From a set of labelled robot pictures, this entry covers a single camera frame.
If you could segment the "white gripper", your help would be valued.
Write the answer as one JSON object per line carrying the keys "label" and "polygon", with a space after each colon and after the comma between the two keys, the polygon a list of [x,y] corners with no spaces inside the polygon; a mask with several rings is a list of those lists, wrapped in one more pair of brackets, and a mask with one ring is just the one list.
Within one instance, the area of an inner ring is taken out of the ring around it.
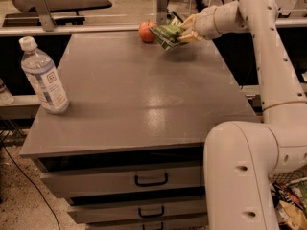
{"label": "white gripper", "polygon": [[184,30],[193,27],[195,31],[187,30],[180,34],[177,40],[181,43],[193,43],[200,41],[202,37],[207,40],[220,37],[221,33],[215,23],[215,12],[217,8],[217,6],[208,7],[197,15],[192,14],[186,18],[181,23],[181,27]]}

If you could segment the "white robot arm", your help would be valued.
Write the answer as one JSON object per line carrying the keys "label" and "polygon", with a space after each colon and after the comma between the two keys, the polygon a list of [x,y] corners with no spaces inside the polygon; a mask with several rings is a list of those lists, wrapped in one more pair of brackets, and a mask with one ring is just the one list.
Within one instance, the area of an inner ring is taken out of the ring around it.
{"label": "white robot arm", "polygon": [[279,230],[271,176],[305,165],[307,98],[276,29],[275,0],[212,6],[182,24],[182,42],[248,31],[252,36],[263,120],[225,122],[204,143],[209,230]]}

